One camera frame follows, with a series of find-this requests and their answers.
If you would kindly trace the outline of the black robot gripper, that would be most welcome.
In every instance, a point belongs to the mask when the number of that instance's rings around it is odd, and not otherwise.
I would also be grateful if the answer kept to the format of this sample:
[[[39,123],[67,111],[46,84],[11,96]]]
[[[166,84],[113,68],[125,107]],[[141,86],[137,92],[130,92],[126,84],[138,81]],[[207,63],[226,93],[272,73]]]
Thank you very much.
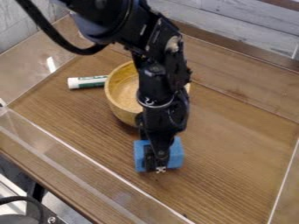
[[[186,91],[175,93],[170,103],[161,107],[143,107],[135,124],[141,137],[150,141],[145,146],[145,169],[149,172],[166,172],[170,148],[175,135],[186,130],[190,116],[190,97]]]

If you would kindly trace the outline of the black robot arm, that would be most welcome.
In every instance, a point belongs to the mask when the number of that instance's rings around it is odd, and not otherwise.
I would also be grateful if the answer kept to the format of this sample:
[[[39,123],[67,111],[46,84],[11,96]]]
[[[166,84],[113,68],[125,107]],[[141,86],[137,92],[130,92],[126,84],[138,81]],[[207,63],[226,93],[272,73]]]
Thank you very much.
[[[135,124],[135,169],[166,172],[183,166],[178,134],[187,128],[193,70],[183,50],[183,35],[147,0],[53,0],[73,14],[89,48],[75,46],[58,32],[34,0],[15,0],[50,39],[67,51],[93,55],[119,43],[133,55],[138,71],[137,101],[143,110]]]

